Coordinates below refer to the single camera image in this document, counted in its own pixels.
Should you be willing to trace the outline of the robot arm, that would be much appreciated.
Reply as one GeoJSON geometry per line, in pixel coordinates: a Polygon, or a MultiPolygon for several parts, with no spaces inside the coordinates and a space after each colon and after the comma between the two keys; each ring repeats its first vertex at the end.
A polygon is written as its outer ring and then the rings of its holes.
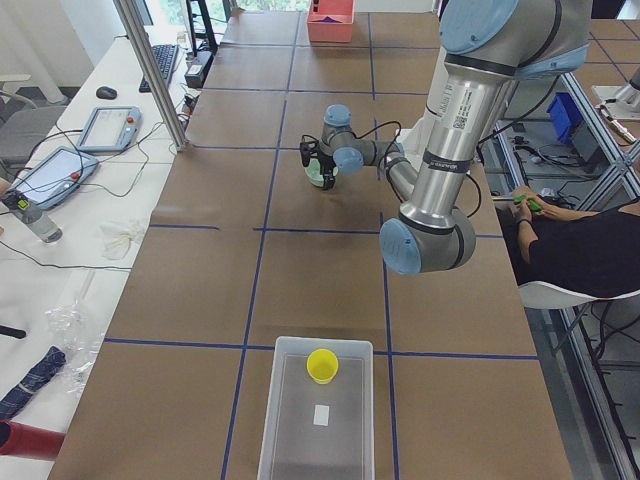
{"type": "Polygon", "coordinates": [[[616,120],[639,120],[639,69],[621,86],[592,86],[599,106],[616,120]]]}
{"type": "Polygon", "coordinates": [[[434,123],[414,168],[396,140],[366,141],[350,126],[341,104],[327,108],[315,147],[302,146],[305,162],[317,157],[323,187],[336,172],[375,166],[401,201],[397,217],[379,233],[386,265],[403,275],[455,269],[472,256],[473,226],[455,202],[482,134],[499,115],[498,98],[514,80],[571,72],[587,56],[589,1],[451,1],[440,19],[444,83],[426,109],[434,123]]]}

